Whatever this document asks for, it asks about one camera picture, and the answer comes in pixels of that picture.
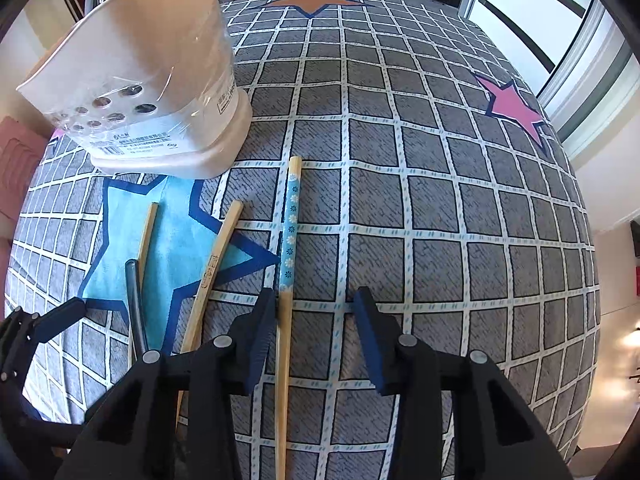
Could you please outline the bamboo chopstick with blue floral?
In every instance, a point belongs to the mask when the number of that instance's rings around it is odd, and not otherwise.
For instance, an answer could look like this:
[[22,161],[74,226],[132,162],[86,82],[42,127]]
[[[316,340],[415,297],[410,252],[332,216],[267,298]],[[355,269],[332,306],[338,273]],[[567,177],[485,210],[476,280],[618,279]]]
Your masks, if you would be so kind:
[[276,340],[276,384],[274,385],[274,459],[277,480],[286,479],[286,442],[288,442],[288,383],[292,344],[294,276],[300,180],[303,159],[293,156],[288,162],[288,180],[284,196],[284,217],[278,292]]

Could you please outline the beige plastic utensil holder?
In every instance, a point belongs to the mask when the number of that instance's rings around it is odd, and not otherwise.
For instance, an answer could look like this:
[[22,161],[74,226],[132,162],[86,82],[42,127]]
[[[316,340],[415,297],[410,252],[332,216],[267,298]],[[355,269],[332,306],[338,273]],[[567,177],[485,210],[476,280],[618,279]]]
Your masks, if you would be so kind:
[[17,90],[104,174],[217,177],[253,115],[218,0],[107,0]]

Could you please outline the plain bamboo chopstick with print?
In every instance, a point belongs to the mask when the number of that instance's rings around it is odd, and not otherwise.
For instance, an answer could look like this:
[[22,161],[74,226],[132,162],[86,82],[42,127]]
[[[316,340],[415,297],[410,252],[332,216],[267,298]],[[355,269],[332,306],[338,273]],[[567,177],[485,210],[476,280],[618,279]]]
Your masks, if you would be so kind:
[[224,217],[224,221],[218,231],[216,240],[214,241],[212,251],[209,254],[203,276],[198,291],[196,292],[194,303],[186,323],[186,332],[180,347],[181,353],[189,353],[196,350],[202,343],[202,323],[205,309],[208,303],[208,297],[212,291],[215,278],[220,269],[224,253],[230,243],[233,231],[239,221],[243,203],[234,200]]

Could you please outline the dark grey utensil handle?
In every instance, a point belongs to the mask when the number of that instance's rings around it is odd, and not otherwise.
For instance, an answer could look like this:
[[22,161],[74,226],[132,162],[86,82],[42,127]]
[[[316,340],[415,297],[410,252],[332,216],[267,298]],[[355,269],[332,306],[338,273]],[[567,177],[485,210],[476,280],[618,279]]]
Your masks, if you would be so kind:
[[125,263],[125,282],[129,313],[129,326],[132,335],[134,357],[140,359],[148,351],[141,307],[141,289],[139,283],[139,263],[137,259],[129,259]]

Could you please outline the pink suitcase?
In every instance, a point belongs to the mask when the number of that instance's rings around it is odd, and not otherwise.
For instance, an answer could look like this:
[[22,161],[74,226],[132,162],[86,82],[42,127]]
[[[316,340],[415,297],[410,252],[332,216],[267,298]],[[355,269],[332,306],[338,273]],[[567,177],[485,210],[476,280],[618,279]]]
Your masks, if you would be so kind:
[[6,116],[0,125],[1,237],[10,240],[48,141]]

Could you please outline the grey checked tablecloth with stars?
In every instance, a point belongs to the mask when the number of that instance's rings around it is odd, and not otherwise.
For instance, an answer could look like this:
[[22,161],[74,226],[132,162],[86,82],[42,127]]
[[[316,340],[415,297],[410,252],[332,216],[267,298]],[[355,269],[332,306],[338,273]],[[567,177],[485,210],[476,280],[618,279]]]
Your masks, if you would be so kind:
[[433,349],[484,351],[564,458],[576,452],[599,345],[586,206],[535,97],[477,26],[437,3],[294,0],[224,7],[254,120],[234,166],[203,182],[108,178],[76,143],[44,153],[15,232],[6,306],[76,296],[119,211],[177,211],[169,260],[213,246],[204,220],[281,246],[288,161],[303,161],[288,457],[292,479],[382,479],[397,402],[368,381],[352,295],[367,287]]

